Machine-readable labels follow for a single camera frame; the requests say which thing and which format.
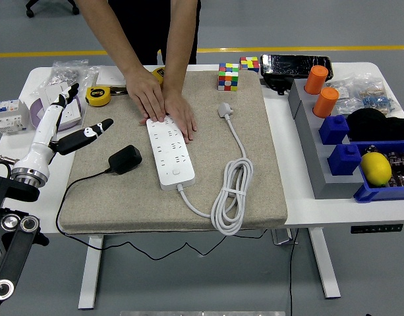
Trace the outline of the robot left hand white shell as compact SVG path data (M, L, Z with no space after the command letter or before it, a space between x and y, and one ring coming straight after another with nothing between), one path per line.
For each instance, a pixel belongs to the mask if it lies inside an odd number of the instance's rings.
M14 164L11 173L13 180L41 188L49 179L49 165L56 153L67 155L91 144L113 124L113 119L107 118L59 140L55 139L62 112L73 101L78 88L78 83L69 86L47 108L36 128L28 154Z

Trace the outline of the person's left hand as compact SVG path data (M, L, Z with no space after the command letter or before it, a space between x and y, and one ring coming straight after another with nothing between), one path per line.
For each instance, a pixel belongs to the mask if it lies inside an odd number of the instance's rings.
M197 131L196 119L188 101L179 90L164 88L162 90L164 99L164 111L169 115L179 127L186 144L194 139Z

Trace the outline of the person's right hand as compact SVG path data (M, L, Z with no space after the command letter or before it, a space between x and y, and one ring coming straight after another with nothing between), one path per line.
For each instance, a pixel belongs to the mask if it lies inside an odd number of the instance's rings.
M123 75L126 80L128 95L138 107L143 119L163 122L165 104L156 77L142 65L129 67Z

